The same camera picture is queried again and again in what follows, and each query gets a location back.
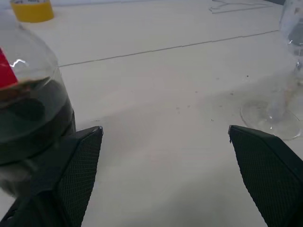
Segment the table surface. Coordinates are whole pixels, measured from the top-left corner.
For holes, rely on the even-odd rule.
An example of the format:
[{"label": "table surface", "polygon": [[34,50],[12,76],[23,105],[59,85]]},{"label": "table surface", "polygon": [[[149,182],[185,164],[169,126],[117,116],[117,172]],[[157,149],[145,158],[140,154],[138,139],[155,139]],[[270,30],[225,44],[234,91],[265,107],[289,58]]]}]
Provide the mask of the table surface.
[{"label": "table surface", "polygon": [[[104,127],[83,227],[266,226],[227,131],[244,125],[243,102],[268,97],[294,67],[277,32],[282,7],[212,13],[207,2],[61,7],[25,24],[59,59],[77,129]],[[300,100],[290,109],[302,119]],[[302,142],[287,144],[303,157]],[[1,215],[12,202],[0,196]]]}]

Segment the red label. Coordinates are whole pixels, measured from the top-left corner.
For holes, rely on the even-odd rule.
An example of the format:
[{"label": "red label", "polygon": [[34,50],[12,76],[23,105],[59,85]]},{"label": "red label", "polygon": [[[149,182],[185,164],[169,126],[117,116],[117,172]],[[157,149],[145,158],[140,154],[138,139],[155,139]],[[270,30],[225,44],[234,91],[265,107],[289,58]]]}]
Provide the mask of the red label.
[{"label": "red label", "polygon": [[17,83],[18,80],[0,48],[0,89]]}]

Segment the yellow tape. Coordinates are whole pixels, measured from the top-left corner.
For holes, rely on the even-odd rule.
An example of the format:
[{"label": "yellow tape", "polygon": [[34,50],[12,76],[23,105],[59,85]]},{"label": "yellow tape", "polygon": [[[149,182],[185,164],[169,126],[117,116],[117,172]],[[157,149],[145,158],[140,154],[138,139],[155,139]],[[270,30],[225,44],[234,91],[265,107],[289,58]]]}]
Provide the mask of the yellow tape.
[{"label": "yellow tape", "polygon": [[36,23],[53,19],[53,9],[49,0],[11,0],[10,4],[21,22]]}]

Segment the wine glass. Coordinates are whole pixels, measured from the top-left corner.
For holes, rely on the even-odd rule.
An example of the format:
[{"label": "wine glass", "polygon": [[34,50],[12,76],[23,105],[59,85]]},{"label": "wine glass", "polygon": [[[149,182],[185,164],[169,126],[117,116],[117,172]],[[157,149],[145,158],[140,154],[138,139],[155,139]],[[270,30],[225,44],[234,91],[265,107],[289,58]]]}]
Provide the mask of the wine glass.
[{"label": "wine glass", "polygon": [[245,124],[257,130],[274,134],[283,140],[301,135],[298,118],[287,106],[303,79],[303,0],[286,0],[280,19],[280,31],[287,40],[288,50],[298,60],[295,69],[287,77],[287,83],[269,102],[250,101],[241,108]]}]

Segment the glass base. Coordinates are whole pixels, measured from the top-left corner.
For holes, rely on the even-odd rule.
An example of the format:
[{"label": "glass base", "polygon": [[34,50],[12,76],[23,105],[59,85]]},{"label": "glass base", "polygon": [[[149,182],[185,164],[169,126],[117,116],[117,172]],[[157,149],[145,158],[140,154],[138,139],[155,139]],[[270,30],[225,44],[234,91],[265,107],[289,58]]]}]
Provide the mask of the glass base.
[{"label": "glass base", "polygon": [[282,140],[291,140],[301,135],[299,119],[290,111],[286,111],[280,121],[272,121],[267,112],[268,102],[250,101],[241,108],[241,117],[245,124],[278,136]]}]

